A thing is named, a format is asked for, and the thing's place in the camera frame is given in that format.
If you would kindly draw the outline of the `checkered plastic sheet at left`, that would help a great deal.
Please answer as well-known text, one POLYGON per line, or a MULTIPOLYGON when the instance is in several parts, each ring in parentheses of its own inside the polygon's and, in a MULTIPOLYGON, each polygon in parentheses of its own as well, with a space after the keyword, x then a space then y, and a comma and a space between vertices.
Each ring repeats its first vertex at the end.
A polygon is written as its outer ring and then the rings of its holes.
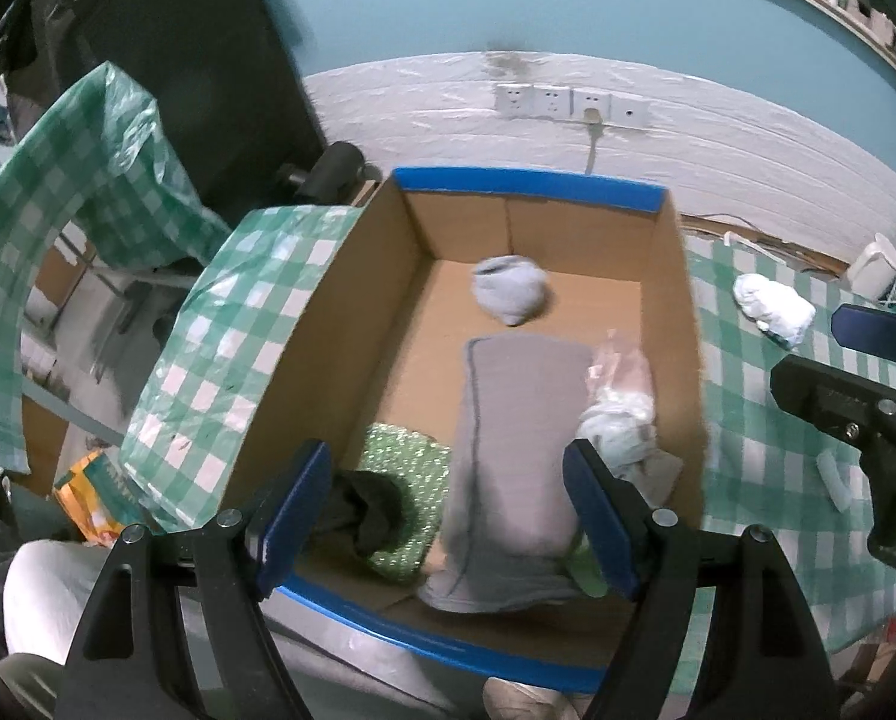
POLYGON ((46 252, 75 224, 117 270, 208 263, 230 227, 199 199, 157 99, 117 65, 67 89, 0 169, 0 468, 29 470, 21 322, 46 252))

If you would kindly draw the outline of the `light green cloth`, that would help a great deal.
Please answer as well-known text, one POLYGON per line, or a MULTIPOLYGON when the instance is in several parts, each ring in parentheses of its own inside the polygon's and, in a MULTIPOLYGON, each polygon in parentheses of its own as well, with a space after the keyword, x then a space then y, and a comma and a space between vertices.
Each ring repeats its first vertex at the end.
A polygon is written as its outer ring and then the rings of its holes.
POLYGON ((609 585, 594 556, 591 543, 586 535, 581 536, 573 551, 565 559, 565 569, 571 580, 589 598, 604 598, 609 593, 609 585))

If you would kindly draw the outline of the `beige shoe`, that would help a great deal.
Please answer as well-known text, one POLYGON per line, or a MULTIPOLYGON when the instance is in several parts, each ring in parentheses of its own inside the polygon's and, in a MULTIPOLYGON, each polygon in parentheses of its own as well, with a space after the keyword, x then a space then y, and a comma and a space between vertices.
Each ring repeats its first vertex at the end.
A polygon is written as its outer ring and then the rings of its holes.
POLYGON ((484 683, 482 700, 485 712, 493 720, 581 720, 592 697, 492 676, 484 683))

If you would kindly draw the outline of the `white wall socket strip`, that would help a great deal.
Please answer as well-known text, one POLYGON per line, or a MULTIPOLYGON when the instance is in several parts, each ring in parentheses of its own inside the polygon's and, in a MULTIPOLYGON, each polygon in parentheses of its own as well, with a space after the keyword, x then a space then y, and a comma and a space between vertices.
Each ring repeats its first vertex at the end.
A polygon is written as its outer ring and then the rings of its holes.
POLYGON ((496 83, 495 110, 508 119, 542 119, 573 124, 646 130, 651 110, 645 99, 582 86, 496 83))

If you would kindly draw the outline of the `cardboard box with blue rim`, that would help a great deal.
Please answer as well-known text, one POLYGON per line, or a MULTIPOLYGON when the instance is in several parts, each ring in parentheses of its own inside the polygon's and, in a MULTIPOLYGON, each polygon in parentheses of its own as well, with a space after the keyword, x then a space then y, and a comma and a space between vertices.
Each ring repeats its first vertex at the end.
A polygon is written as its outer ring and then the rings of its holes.
POLYGON ((576 592, 562 457, 607 340, 653 377, 654 429, 682 461, 677 514, 703 511, 702 363, 671 195, 612 177, 401 167, 361 208, 298 325, 224 486, 241 504, 308 439, 352 468, 375 422, 451 452, 439 543, 420 583, 376 577, 337 536, 311 539, 293 600, 343 629, 464 670, 594 691, 630 616, 576 592))

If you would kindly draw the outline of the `green white checkered tablecloth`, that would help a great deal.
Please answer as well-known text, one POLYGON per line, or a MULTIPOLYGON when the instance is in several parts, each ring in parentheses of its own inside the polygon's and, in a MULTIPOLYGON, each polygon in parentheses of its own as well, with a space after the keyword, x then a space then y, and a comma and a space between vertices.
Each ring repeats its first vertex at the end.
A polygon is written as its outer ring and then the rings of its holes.
POLYGON ((896 364, 841 348, 830 316, 855 294, 833 281, 798 273, 720 239, 687 238, 687 262, 702 335, 703 414, 708 452, 702 525, 738 535, 752 523, 770 528, 811 606, 830 655, 866 639, 896 616, 896 570, 869 554, 871 493, 858 450, 818 433, 778 408, 770 371, 784 351, 734 302, 734 280, 760 273, 795 288, 816 308, 798 355, 896 390, 896 364), (816 457, 834 452, 852 491, 848 511, 835 511, 816 457))

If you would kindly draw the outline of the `white electric kettle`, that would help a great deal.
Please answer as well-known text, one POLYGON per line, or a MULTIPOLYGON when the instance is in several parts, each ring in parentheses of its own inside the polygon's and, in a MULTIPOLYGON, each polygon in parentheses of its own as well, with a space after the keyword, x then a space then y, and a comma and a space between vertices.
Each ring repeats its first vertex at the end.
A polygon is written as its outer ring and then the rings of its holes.
POLYGON ((896 249, 878 232, 845 273, 848 288, 869 301, 879 301, 896 278, 896 249))

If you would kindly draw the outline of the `white blue-printed cloth bundle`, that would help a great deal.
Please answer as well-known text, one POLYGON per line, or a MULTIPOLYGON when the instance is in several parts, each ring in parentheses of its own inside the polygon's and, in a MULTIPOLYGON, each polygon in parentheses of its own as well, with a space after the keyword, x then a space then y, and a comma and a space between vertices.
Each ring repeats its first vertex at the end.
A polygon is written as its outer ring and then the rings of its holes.
POLYGON ((734 280, 733 298, 760 332, 788 349, 804 340, 816 316, 816 308, 796 289, 759 273, 739 275, 734 280))

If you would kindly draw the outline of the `black knit hat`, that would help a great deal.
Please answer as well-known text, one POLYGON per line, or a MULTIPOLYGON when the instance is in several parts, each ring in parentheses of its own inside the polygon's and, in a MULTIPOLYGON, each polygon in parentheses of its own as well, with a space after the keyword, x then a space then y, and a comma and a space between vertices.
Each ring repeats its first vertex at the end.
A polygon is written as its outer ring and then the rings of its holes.
POLYGON ((337 472, 314 531, 345 533, 358 557, 389 550, 404 525, 402 494, 394 478, 375 472, 337 472))

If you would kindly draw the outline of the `grey sweatpants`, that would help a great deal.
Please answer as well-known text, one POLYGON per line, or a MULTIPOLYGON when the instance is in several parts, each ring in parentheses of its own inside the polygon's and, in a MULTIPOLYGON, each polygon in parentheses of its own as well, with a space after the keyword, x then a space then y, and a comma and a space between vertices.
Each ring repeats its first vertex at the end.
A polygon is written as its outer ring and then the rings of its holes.
MULTIPOLYGON (((586 596, 565 569, 583 534, 562 461, 588 405, 594 348, 531 333, 464 346, 466 380, 438 533, 445 561, 418 592, 428 606, 503 613, 586 596)), ((656 439, 645 460, 609 470, 658 509, 682 468, 656 439)))

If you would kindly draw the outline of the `green sequin cloth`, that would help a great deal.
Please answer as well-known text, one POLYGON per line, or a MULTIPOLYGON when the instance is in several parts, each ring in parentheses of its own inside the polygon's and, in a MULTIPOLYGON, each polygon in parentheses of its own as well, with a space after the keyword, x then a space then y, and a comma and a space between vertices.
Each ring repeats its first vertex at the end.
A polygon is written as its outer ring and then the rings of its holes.
POLYGON ((386 476, 397 489, 400 523, 389 546, 366 562, 384 580, 412 583, 438 536, 450 484, 451 449, 407 427, 373 422, 356 469, 386 476))

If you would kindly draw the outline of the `black dumbbell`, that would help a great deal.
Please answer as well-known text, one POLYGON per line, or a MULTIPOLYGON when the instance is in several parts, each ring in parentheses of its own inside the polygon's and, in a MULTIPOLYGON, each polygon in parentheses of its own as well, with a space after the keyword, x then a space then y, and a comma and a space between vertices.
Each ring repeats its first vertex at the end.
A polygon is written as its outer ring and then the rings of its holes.
POLYGON ((334 142, 310 171, 293 164, 281 166, 277 185, 287 188, 299 205, 347 205, 363 182, 363 169, 365 156, 358 146, 334 142))

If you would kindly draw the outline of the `white pink patterned cloth bundle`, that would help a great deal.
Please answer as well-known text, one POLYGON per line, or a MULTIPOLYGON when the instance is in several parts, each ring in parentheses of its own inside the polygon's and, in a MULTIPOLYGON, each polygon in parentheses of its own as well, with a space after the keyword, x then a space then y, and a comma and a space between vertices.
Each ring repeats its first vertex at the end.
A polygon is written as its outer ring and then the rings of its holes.
POLYGON ((656 447, 653 374, 642 348, 610 330, 586 371, 588 405, 576 437, 586 439, 612 470, 635 465, 656 447))

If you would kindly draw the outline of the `light grey sock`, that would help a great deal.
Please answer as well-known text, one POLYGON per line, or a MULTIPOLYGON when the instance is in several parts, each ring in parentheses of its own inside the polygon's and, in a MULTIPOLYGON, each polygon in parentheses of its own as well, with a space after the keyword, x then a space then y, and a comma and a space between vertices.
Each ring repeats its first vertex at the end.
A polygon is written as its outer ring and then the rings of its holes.
POLYGON ((487 314, 507 327, 518 327, 546 309, 547 273, 519 255, 490 257, 472 270, 472 294, 487 314))

